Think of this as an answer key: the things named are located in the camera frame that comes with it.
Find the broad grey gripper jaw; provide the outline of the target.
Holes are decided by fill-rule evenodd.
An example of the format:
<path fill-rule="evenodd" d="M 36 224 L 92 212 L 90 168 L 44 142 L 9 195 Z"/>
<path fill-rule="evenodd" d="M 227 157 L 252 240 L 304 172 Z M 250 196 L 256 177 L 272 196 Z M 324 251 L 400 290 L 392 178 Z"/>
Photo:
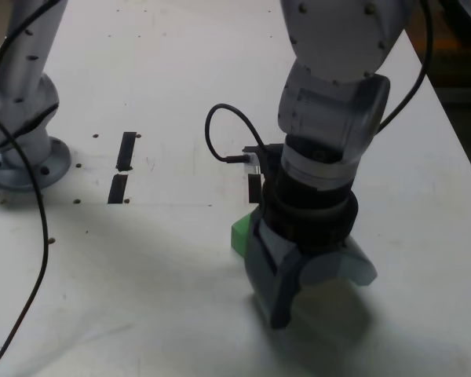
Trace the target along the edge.
<path fill-rule="evenodd" d="M 311 287 L 330 280 L 350 280 L 358 286 L 368 286 L 377 278 L 377 270 L 357 242 L 348 236 L 326 254 L 305 264 L 300 273 L 300 285 Z"/>

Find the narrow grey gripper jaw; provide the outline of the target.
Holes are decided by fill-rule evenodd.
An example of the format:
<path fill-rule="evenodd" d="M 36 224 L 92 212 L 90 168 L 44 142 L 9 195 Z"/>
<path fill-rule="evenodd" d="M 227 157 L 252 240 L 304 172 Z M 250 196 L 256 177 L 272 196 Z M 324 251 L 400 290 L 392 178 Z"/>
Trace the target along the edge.
<path fill-rule="evenodd" d="M 266 225 L 260 211 L 250 214 L 245 269 L 268 326 L 284 329 L 301 289 L 301 252 Z"/>

